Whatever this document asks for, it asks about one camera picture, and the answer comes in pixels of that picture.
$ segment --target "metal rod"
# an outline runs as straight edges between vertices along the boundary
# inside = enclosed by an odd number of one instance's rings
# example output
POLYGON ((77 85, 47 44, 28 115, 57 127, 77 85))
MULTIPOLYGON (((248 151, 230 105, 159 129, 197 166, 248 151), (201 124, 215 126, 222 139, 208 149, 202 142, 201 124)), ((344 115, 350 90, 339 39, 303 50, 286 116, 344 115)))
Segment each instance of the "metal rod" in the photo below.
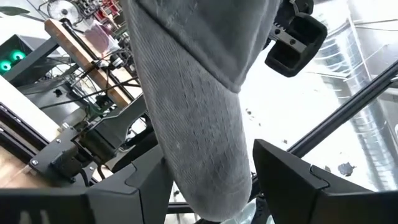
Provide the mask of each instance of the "metal rod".
POLYGON ((320 144, 342 124, 360 112, 367 104, 376 99, 391 84, 391 79, 398 74, 398 61, 372 80, 366 87, 359 90, 345 104, 341 105, 327 119, 296 142, 287 151, 299 158, 305 156, 315 146, 320 144))

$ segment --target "gray fabric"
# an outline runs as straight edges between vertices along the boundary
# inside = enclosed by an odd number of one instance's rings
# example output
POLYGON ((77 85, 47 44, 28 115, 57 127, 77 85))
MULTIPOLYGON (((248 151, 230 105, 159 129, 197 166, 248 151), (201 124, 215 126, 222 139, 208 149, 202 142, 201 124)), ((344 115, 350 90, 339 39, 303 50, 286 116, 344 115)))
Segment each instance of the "gray fabric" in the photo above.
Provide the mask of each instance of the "gray fabric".
POLYGON ((122 0, 159 144, 186 201, 211 221, 248 202, 239 92, 279 1, 122 0))

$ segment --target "green light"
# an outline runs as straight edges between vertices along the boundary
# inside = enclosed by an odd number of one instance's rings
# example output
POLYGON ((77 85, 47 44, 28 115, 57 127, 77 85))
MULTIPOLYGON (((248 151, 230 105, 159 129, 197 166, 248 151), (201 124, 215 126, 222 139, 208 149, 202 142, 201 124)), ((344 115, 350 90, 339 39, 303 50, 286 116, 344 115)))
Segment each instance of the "green light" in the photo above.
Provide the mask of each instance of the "green light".
POLYGON ((0 74, 4 74, 11 69, 11 62, 8 60, 0 61, 0 74))
POLYGON ((16 60, 22 60, 26 57, 26 54, 20 50, 13 50, 10 53, 10 59, 12 62, 15 62, 16 60))

